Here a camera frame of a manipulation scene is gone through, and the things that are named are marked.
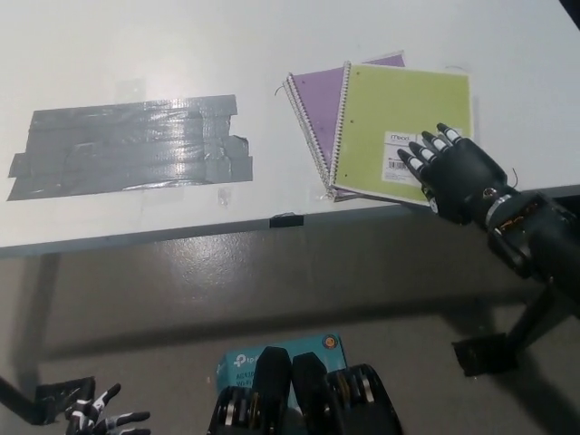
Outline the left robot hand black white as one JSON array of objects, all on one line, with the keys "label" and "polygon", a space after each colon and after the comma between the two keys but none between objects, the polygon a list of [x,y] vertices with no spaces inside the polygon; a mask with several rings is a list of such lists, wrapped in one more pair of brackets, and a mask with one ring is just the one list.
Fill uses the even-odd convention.
[{"label": "left robot hand black white", "polygon": [[103,417],[102,414],[109,402],[121,391],[121,385],[112,385],[96,399],[77,399],[65,411],[68,421],[66,435],[150,435],[151,430],[131,427],[133,423],[147,421],[150,418],[148,411],[123,413],[112,417]]}]

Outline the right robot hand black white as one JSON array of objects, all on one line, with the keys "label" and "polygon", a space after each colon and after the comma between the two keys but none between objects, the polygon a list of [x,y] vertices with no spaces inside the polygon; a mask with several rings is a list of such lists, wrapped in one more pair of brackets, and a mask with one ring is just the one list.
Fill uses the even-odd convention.
[{"label": "right robot hand black white", "polygon": [[486,228],[493,203],[511,191],[508,176],[473,140],[444,123],[437,130],[424,131],[420,143],[412,141],[397,154],[438,216]]}]

